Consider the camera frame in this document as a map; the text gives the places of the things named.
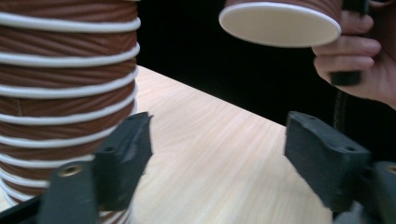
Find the brown paper cup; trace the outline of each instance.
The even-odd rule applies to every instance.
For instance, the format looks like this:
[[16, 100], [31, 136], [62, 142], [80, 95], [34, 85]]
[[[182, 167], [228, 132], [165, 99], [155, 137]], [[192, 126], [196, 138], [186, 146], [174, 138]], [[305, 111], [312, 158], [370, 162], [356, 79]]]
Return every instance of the brown paper cup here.
[[305, 48], [334, 41], [342, 0], [228, 0], [221, 27], [237, 38], [273, 47]]

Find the table surface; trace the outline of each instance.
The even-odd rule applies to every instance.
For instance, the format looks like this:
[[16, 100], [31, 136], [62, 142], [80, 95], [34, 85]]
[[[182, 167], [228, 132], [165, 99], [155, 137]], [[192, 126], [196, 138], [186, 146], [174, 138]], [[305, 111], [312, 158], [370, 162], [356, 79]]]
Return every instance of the table surface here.
[[285, 127], [139, 69], [138, 111], [154, 116], [154, 154], [134, 195], [134, 224], [332, 223], [283, 155]]

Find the stacked paper cup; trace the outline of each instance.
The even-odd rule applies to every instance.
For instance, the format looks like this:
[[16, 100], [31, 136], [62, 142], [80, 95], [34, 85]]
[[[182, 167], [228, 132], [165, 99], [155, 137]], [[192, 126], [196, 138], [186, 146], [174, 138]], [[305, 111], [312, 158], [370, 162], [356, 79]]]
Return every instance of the stacked paper cup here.
[[[11, 204], [92, 153], [136, 111], [140, 26], [121, 0], [0, 1], [0, 184]], [[129, 210], [101, 212], [129, 222]]]

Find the cup bottom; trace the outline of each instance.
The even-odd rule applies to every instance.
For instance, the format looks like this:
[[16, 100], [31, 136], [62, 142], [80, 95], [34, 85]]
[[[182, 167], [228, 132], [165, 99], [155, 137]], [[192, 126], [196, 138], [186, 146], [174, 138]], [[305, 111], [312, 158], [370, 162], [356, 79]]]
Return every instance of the cup bottom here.
[[283, 48], [307, 48], [333, 42], [341, 34], [331, 17], [283, 3], [242, 3], [224, 8], [221, 27], [248, 42]]

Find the finger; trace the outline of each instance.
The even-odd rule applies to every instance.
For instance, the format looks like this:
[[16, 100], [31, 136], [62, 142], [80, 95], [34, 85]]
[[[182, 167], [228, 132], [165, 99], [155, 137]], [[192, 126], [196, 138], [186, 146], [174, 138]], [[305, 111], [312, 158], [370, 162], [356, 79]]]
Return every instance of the finger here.
[[367, 56], [319, 56], [314, 60], [319, 75], [331, 72], [348, 72], [366, 70], [374, 65], [374, 60]]
[[363, 35], [370, 31], [374, 21], [370, 16], [362, 16], [359, 12], [343, 11], [340, 25], [344, 35]]
[[317, 56], [323, 55], [361, 55], [375, 56], [381, 50], [381, 44], [373, 39], [343, 35], [331, 44], [313, 47]]

